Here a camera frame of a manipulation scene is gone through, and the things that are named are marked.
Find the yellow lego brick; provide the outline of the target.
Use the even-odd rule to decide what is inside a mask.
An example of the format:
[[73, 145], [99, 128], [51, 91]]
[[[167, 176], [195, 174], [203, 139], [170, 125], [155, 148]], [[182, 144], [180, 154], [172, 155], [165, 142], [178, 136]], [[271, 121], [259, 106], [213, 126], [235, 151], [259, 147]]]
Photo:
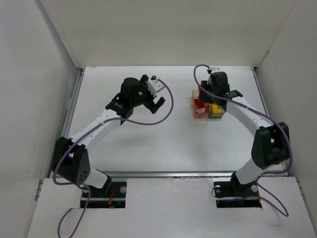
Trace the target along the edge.
[[209, 104], [209, 110], [211, 114], [221, 114], [222, 109], [218, 106], [218, 104]]

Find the red lego brick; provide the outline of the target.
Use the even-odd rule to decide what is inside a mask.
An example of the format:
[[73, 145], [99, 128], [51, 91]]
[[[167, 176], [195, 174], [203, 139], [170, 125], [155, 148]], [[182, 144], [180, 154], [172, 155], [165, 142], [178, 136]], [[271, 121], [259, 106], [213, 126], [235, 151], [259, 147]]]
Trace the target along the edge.
[[197, 107], [204, 107], [205, 106], [205, 102], [200, 101], [199, 99], [194, 99], [194, 105]]

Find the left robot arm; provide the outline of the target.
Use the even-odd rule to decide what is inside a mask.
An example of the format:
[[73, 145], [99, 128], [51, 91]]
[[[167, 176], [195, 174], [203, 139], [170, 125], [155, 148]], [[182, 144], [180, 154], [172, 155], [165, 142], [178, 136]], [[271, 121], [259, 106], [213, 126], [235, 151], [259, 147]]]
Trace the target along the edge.
[[130, 117], [138, 106], [144, 106], [152, 114], [165, 103], [158, 93], [168, 88], [159, 78], [149, 78], [146, 74], [141, 79], [125, 78], [120, 91], [108, 103], [101, 114], [77, 134], [66, 138], [60, 137], [53, 152], [53, 181], [60, 176], [66, 180], [65, 185], [74, 184], [82, 187], [93, 187], [107, 194], [111, 186], [111, 177], [91, 167], [89, 154], [110, 132], [124, 122], [132, 122]]

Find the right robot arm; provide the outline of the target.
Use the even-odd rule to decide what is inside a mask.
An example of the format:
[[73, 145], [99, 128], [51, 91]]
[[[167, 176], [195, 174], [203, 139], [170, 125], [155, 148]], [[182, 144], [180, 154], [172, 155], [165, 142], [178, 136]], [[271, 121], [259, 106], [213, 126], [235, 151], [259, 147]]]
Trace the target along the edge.
[[289, 128], [257, 111], [239, 91], [230, 90], [225, 72], [209, 69], [208, 74], [208, 80], [201, 81], [199, 100], [216, 103], [239, 120], [254, 138], [250, 160], [232, 174], [229, 183], [229, 196], [244, 197], [267, 169], [290, 159]]

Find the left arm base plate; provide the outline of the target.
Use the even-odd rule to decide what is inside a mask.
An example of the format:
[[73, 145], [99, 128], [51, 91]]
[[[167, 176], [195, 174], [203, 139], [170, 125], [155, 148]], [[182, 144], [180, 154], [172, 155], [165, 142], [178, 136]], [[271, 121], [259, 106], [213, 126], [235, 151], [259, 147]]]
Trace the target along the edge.
[[100, 189], [89, 186], [91, 196], [87, 208], [121, 209], [126, 205], [127, 180], [115, 178], [109, 191], [104, 194]]

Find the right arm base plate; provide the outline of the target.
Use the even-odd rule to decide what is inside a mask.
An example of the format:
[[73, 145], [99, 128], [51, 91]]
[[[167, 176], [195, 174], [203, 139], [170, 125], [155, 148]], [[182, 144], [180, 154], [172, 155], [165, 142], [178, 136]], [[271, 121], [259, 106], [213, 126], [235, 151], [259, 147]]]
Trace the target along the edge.
[[255, 183], [235, 189], [230, 181], [214, 181], [212, 195], [217, 208], [262, 208]]

